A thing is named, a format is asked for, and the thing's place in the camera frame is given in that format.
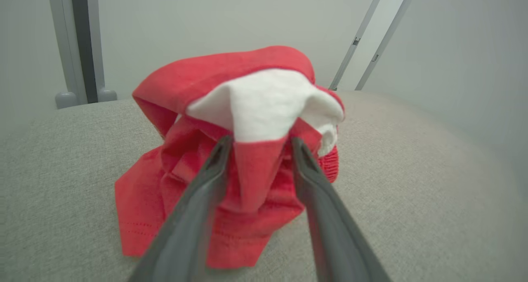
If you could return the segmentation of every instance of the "textured gray surface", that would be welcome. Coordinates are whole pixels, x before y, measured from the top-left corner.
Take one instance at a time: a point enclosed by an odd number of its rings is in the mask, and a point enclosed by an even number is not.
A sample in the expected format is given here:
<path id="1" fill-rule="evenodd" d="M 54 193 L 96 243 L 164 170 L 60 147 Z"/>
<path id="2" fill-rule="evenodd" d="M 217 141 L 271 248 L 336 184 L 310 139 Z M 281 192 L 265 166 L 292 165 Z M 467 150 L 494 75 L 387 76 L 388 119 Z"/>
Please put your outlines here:
<path id="1" fill-rule="evenodd" d="M 521 281 L 526 201 L 509 172 L 412 108 L 340 92 L 335 183 L 394 281 Z M 131 100 L 61 109 L 4 139 L 1 280 L 125 280 L 113 183 L 160 137 Z M 257 266 L 210 280 L 315 280 L 305 215 Z"/>

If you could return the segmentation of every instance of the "black vertical strip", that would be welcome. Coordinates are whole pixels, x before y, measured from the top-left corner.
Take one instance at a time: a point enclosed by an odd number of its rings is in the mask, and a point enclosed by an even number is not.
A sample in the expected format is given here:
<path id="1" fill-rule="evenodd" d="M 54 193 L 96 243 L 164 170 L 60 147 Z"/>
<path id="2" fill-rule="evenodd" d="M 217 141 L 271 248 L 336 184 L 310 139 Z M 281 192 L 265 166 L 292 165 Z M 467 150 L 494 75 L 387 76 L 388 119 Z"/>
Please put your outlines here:
<path id="1" fill-rule="evenodd" d="M 92 40 L 90 37 L 90 20 L 88 17 L 88 0 L 71 0 L 79 55 L 81 56 L 82 77 L 85 80 L 86 98 L 88 103 L 97 102 L 96 73 L 92 56 Z"/>

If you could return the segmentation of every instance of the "red cloth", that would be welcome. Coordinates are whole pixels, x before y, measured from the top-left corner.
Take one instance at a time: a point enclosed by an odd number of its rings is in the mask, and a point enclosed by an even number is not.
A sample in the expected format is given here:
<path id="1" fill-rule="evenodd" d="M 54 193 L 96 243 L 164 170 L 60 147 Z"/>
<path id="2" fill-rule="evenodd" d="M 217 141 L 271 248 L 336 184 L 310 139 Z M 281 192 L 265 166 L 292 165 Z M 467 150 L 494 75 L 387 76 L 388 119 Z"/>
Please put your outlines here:
<path id="1" fill-rule="evenodd" d="M 216 141 L 230 134 L 185 115 L 187 106 L 226 81 L 269 68 L 298 71 L 315 84 L 311 63 L 301 52 L 267 47 L 173 62 L 153 72 L 133 92 L 164 143 L 141 156 L 115 183 L 124 255 L 141 256 L 147 250 Z M 342 106 L 335 94 L 328 93 Z M 322 138 L 298 118 L 281 139 L 234 142 L 227 194 L 215 212 L 208 266 L 254 266 L 272 233 L 302 212 L 292 180 L 287 143 L 291 136 L 302 137 L 314 154 Z M 319 165 L 333 182 L 338 171 L 336 148 L 319 158 Z"/>

